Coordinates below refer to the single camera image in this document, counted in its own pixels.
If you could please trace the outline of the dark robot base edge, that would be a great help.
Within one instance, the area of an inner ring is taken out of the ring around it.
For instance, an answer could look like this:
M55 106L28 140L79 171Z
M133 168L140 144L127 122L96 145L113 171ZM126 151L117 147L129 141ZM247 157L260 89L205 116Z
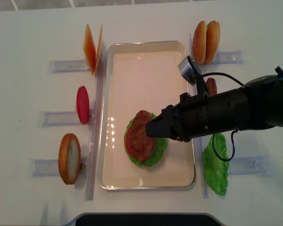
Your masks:
M75 226L221 226L222 223L205 214L86 214L70 225Z

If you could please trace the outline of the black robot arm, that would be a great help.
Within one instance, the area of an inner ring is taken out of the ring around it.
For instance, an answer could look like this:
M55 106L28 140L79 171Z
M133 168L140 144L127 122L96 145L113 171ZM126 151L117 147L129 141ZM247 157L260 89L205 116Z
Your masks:
M146 124L150 137L188 142L192 138L230 130L264 130L283 127L283 70L254 79L240 88L209 95L203 75L193 72L198 93L180 95Z

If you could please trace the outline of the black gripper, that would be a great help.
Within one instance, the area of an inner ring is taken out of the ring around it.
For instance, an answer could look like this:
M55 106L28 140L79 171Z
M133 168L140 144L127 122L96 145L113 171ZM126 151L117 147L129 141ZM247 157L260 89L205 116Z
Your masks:
M191 96L180 95L180 102L161 110L161 114L146 124L149 137L167 137L177 141L188 142L192 139L192 129L203 118L202 105L209 97L208 92Z

